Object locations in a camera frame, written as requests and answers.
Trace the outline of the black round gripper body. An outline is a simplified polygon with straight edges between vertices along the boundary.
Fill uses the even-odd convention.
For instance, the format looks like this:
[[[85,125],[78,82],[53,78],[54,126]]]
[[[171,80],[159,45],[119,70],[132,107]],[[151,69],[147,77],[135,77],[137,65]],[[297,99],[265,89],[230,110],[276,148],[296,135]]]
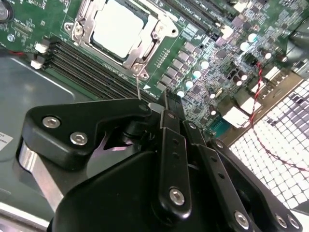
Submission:
[[[168,224],[155,208],[157,157],[131,156],[72,189],[61,201],[50,232],[227,232],[214,192],[189,168],[192,211]]]

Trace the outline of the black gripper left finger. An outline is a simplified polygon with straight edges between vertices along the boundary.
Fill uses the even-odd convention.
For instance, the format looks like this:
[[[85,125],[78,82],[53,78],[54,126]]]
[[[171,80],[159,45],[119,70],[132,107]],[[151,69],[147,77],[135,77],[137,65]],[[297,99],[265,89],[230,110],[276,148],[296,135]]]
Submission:
[[[102,173],[108,154],[155,155],[154,204],[173,219],[192,209],[181,98],[170,90],[146,104],[136,98],[34,107],[25,116],[19,164],[56,210],[82,182]]]

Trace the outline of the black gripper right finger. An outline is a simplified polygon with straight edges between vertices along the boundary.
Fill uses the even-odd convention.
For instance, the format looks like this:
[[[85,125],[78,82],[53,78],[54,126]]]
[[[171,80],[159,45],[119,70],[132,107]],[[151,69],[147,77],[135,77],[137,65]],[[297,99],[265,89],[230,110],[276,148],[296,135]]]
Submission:
[[[181,98],[172,109],[183,123],[190,160],[206,178],[214,206],[209,209],[219,232],[301,232],[295,215],[217,139],[205,142],[199,128],[185,120]]]

